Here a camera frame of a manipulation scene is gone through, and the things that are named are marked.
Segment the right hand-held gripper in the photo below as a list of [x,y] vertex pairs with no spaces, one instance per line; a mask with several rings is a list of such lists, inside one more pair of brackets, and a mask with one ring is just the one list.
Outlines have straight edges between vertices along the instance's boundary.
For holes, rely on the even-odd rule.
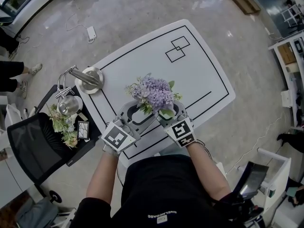
[[174,101],[174,111],[176,113],[174,118],[167,114],[158,114],[157,120],[167,136],[183,148],[197,140],[193,130],[194,124],[180,101]]

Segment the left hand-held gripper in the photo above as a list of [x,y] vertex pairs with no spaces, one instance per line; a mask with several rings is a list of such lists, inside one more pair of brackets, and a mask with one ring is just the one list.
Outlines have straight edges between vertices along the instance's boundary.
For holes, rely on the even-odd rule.
[[101,139],[104,142],[103,151],[119,156],[124,150],[134,145],[141,139],[142,134],[158,117],[151,114],[146,119],[137,123],[132,121],[133,114],[138,111],[138,102],[130,101],[123,105],[118,116],[109,122]]

